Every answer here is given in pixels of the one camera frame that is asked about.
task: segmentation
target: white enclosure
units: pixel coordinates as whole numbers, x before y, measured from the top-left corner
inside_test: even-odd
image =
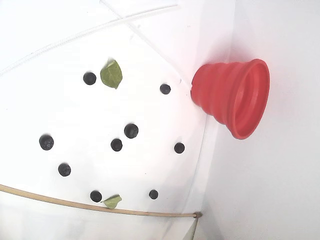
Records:
[[[0,0],[0,185],[201,211],[198,240],[319,239],[319,12],[315,0]],[[205,63],[254,58],[269,67],[269,100],[256,131],[237,140],[192,102],[191,82]],[[100,79],[110,59],[118,89]],[[190,240],[195,225],[0,192],[0,240]]]

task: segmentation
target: dried leaf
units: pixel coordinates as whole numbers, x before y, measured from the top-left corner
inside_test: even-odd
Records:
[[[121,200],[122,198],[117,194],[109,197],[101,203],[104,203],[108,209],[114,209]]]
[[[117,61],[112,60],[108,62],[108,64],[101,69],[100,77],[105,85],[117,89],[122,81],[122,72]]]

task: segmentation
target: red collapsible cup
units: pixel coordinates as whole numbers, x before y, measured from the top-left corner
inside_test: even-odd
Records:
[[[268,100],[270,76],[267,64],[249,62],[206,64],[192,80],[194,103],[236,139],[246,139],[258,126]]]

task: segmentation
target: white wall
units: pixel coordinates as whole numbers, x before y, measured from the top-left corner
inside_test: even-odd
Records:
[[[195,239],[320,238],[320,2],[238,0],[231,61],[261,58],[270,93],[254,134],[219,127]]]

